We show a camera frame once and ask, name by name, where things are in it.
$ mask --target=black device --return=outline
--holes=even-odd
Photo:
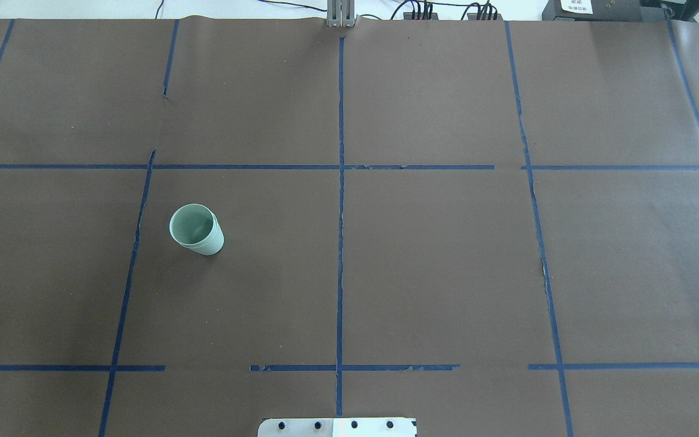
[[[663,21],[665,12],[657,7],[641,5],[640,0],[582,0],[592,5],[593,13],[580,14],[562,8],[560,0],[549,0],[541,12],[541,19],[565,21]]]
[[[477,20],[477,19],[478,19],[478,18],[477,18],[478,16],[479,16],[479,14],[474,13],[474,12],[469,12],[469,13],[466,15],[466,17],[467,17],[467,19],[468,19],[469,21],[471,21],[472,19],[473,19],[473,20]],[[500,14],[493,14],[492,17],[488,18],[487,16],[484,16],[483,19],[481,19],[481,20],[479,20],[479,21],[493,21],[493,20],[503,21],[503,16],[500,15]]]
[[[424,19],[439,19],[439,14],[436,12],[428,14],[427,18],[422,18],[422,15],[420,15],[420,18],[417,18],[417,12],[404,12],[403,13],[403,19],[413,19],[413,20],[424,20]]]

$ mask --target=metal bracket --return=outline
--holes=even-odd
[[[328,0],[328,27],[353,27],[357,22],[355,0]]]
[[[410,418],[267,419],[258,437],[416,437]]]

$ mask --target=light green cup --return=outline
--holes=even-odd
[[[202,255],[216,254],[225,242],[217,217],[209,208],[197,203],[174,212],[169,221],[169,233],[180,246]]]

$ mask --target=white wall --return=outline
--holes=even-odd
[[[326,0],[291,0],[325,8]],[[153,18],[160,0],[0,0],[0,18]],[[449,0],[444,3],[471,3]],[[389,19],[397,0],[356,0],[358,14],[375,14]],[[494,0],[503,18],[541,19],[546,0]],[[460,19],[461,7],[436,6],[439,19]],[[406,5],[402,10],[410,10]],[[256,0],[164,0],[159,18],[174,19],[200,15],[214,18],[299,18],[325,16],[323,12],[284,5],[269,5]]]

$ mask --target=cable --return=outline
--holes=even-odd
[[[310,6],[310,5],[300,5],[299,3],[290,3],[290,2],[275,2],[274,0],[258,0],[259,2],[263,3],[270,3],[273,5],[288,5],[288,6],[296,6],[298,8],[307,8],[307,9],[314,9],[315,11],[320,11],[320,12],[327,12],[328,9],[320,9],[316,6]]]
[[[485,14],[486,14],[486,13],[489,13],[490,8],[492,8],[492,7],[493,7],[493,6],[490,5],[489,0],[487,0],[487,2],[486,2],[484,5],[482,5],[482,10],[479,11],[478,14],[476,14],[476,19],[477,19],[477,20],[485,19]]]
[[[414,19],[414,5],[417,5],[419,8],[419,3],[416,0],[406,0],[403,3],[400,3],[399,7],[396,8],[395,11],[393,11],[393,15],[390,16],[390,19],[394,19],[396,17],[396,14],[398,11],[400,11],[400,8],[403,7],[406,3],[411,3],[411,17]]]
[[[460,20],[464,20],[465,16],[468,15],[468,9],[473,8],[476,6],[476,14],[477,16],[479,15],[479,12],[482,11],[482,5],[479,5],[478,3],[471,3],[470,5],[466,6],[465,10],[463,11],[463,16],[460,17]]]
[[[476,17],[476,19],[483,19],[485,21],[498,19],[498,8],[494,7],[489,0],[487,0],[484,8],[482,8],[482,16]]]
[[[408,2],[425,2],[425,0],[408,0]],[[457,3],[441,3],[441,2],[431,2],[428,0],[427,2],[429,5],[439,5],[439,6],[457,6],[460,8],[464,8],[468,6],[468,4],[463,3],[462,5],[458,5]]]
[[[155,9],[155,19],[158,19],[158,12],[161,12],[161,8],[163,8],[163,2],[164,2],[164,1],[165,1],[165,0],[161,0],[161,4],[158,5],[158,8],[157,8],[157,9]]]

